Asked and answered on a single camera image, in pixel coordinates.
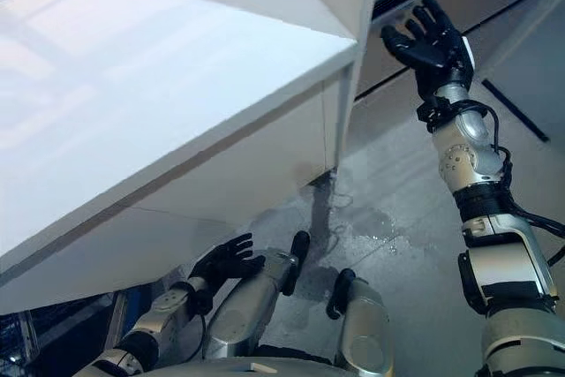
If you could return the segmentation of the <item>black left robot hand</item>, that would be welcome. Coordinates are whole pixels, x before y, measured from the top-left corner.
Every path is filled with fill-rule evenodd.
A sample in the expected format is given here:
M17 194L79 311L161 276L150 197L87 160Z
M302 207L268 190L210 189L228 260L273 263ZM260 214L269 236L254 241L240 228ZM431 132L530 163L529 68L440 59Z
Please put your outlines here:
M263 269L266 257L254 256L252 246L252 233L245 233L216 246L196 263L189 280L203 279L207 289L215 295L229 279L256 275Z

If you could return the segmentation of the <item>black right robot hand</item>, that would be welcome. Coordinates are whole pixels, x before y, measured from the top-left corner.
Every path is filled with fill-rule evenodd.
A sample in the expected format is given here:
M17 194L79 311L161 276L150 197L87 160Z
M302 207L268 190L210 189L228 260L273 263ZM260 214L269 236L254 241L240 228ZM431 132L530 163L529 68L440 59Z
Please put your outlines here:
M471 49L437 0L422 0L405 22L409 35L386 25L380 37L387 51L415 72L418 95L424 101L449 84L471 87Z

